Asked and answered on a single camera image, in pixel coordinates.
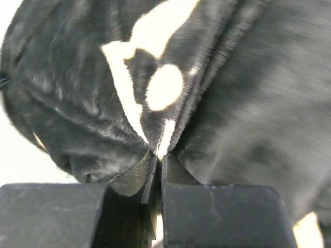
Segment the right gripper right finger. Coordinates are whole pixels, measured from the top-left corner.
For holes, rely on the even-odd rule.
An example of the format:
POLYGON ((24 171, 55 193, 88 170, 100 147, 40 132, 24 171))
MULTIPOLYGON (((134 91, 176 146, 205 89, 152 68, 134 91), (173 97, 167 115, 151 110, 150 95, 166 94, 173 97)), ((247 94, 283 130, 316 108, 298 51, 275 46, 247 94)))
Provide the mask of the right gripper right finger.
POLYGON ((165 247, 296 247, 270 187, 201 185, 173 156, 162 162, 165 247))

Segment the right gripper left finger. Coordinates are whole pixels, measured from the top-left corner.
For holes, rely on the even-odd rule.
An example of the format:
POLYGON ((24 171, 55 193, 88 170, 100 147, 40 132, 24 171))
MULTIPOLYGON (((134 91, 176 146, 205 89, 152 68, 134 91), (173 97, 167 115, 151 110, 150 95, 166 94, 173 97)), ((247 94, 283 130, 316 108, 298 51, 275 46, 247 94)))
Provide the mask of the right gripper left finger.
POLYGON ((158 215, 157 158, 148 152, 110 185, 1 187, 1 247, 151 247, 158 215))

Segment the black pillowcase with tan flowers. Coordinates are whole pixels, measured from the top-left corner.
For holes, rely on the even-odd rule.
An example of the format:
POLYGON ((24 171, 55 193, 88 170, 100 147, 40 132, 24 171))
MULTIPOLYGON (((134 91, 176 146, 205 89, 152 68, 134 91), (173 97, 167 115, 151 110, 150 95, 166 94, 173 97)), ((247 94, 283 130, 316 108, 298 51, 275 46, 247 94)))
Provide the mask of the black pillowcase with tan flowers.
POLYGON ((1 91, 81 183, 131 196, 168 158, 272 187, 298 246, 330 247, 330 1, 23 1, 1 91))

